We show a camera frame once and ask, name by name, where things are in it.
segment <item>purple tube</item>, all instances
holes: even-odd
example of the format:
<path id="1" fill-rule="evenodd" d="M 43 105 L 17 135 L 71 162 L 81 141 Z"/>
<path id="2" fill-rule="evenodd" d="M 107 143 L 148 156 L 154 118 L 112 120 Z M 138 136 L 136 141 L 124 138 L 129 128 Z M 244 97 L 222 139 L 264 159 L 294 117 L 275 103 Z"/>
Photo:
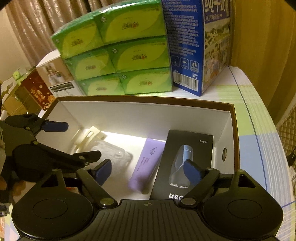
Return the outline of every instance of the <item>purple tube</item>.
<path id="1" fill-rule="evenodd" d="M 165 142 L 146 139 L 136 168 L 128 183 L 130 189 L 142 192 L 157 166 L 164 148 Z"/>

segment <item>blue box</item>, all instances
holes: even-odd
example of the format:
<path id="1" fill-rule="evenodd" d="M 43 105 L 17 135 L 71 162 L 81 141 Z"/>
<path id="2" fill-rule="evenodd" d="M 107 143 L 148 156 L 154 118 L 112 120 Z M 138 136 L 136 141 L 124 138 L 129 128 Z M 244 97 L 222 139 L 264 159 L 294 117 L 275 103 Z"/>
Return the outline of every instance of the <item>blue box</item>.
<path id="1" fill-rule="evenodd" d="M 201 96 L 227 65 L 230 0 L 162 0 L 174 85 Z"/>

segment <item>black box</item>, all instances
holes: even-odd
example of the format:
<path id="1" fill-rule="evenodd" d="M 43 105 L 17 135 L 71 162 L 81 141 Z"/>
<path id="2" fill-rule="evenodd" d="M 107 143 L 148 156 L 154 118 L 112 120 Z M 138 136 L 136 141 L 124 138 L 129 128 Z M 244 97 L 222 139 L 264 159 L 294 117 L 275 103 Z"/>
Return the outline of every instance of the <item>black box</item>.
<path id="1" fill-rule="evenodd" d="M 192 188 L 183 172 L 183 160 L 191 159 L 202 169 L 211 167 L 213 136 L 170 130 L 154 182 L 151 200 L 180 200 Z"/>

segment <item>icon on blue box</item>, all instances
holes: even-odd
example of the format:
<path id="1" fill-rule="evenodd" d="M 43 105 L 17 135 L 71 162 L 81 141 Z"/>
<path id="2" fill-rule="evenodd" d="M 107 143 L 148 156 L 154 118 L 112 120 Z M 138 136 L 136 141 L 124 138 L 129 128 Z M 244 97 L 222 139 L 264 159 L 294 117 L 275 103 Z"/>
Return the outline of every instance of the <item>icon on blue box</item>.
<path id="1" fill-rule="evenodd" d="M 180 59 L 178 56 L 172 55 L 172 65 L 179 67 Z"/>
<path id="2" fill-rule="evenodd" d="M 193 60 L 190 60 L 190 70 L 193 72 L 199 72 L 199 63 Z"/>
<path id="3" fill-rule="evenodd" d="M 189 69 L 189 60 L 186 58 L 181 58 L 181 67 L 184 69 Z"/>

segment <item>table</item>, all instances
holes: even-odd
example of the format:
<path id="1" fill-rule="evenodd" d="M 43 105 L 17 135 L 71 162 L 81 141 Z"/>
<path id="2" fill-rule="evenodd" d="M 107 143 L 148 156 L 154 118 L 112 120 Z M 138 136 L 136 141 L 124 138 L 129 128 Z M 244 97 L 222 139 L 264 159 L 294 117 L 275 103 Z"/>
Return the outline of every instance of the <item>table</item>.
<path id="1" fill-rule="evenodd" d="M 282 207 L 284 219 L 277 238 L 294 241 L 295 200 L 285 153 L 266 107 L 242 70 L 226 67 L 201 97 L 175 87 L 169 93 L 143 95 L 234 104 L 239 132 L 240 168 L 247 171 Z M 6 217 L 5 239 L 17 240 L 15 231 L 10 217 Z"/>

